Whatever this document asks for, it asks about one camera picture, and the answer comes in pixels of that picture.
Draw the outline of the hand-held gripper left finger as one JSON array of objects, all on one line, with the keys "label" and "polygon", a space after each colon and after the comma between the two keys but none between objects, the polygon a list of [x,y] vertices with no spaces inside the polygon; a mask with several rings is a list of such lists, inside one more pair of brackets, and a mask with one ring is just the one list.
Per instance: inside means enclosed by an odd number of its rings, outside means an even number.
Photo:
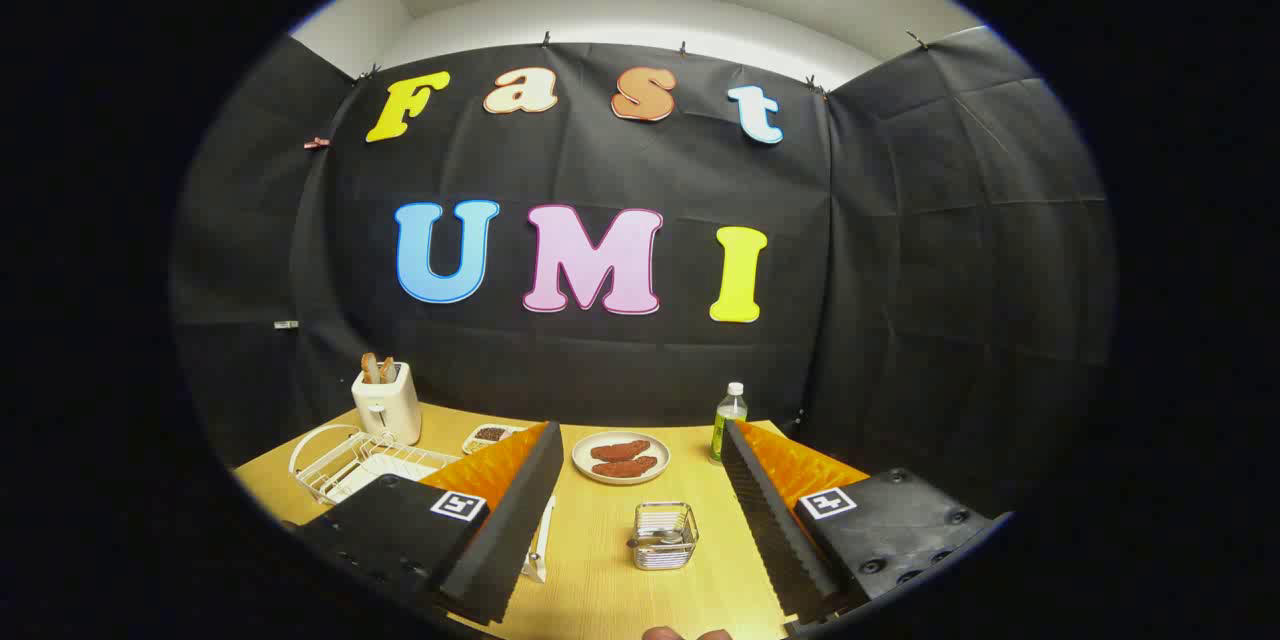
[{"label": "hand-held gripper left finger", "polygon": [[407,609],[499,622],[563,462],[558,422],[536,422],[419,480],[379,474],[293,536]]}]

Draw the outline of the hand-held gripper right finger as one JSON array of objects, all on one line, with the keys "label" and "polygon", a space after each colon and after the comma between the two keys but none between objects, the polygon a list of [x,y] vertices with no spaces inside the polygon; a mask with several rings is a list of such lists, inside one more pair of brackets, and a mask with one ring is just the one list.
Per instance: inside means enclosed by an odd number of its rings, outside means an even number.
[{"label": "hand-held gripper right finger", "polygon": [[922,591],[1011,518],[913,470],[860,474],[741,420],[724,422],[721,458],[796,634],[856,623]]}]

